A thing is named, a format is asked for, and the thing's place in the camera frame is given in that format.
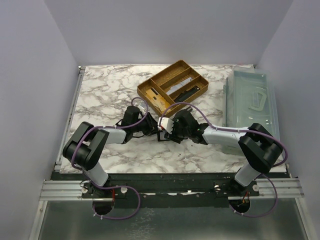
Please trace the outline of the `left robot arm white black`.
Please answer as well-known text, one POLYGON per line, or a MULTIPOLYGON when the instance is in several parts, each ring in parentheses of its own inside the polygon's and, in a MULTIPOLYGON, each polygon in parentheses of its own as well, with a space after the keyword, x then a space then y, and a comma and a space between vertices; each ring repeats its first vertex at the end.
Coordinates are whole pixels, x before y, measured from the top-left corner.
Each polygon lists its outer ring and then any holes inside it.
POLYGON ((105 187, 109 175, 99 163, 105 145, 126 144, 139 132, 143 136, 156 134, 157 122, 149 112, 143 114, 137 106, 131 105, 115 126, 98 127, 82 122, 64 145, 62 155, 95 185, 105 187))

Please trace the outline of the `black leather card holder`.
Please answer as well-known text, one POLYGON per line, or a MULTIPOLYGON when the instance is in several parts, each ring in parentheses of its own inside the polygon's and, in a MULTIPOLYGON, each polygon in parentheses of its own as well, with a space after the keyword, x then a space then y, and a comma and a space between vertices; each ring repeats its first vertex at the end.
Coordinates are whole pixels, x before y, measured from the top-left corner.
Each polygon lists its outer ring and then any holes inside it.
POLYGON ((159 131, 157 133, 157 141, 158 142, 166 142, 166 141, 170 141, 168 138, 167 138, 167 133, 165 131, 159 131))

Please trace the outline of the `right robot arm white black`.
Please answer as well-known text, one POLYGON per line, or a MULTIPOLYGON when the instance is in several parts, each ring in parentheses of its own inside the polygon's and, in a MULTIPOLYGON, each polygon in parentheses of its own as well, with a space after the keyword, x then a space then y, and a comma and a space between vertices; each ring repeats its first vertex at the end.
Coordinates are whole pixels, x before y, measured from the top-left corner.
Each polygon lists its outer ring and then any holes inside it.
POLYGON ((230 183, 239 189, 246 188, 261 174, 267 174, 285 149, 259 123, 241 128, 198 123, 186 109, 178 111, 172 119, 161 117, 158 128, 165 131, 165 138, 176 143, 189 139, 195 144, 218 144, 240 149, 247 164, 237 171, 230 183))

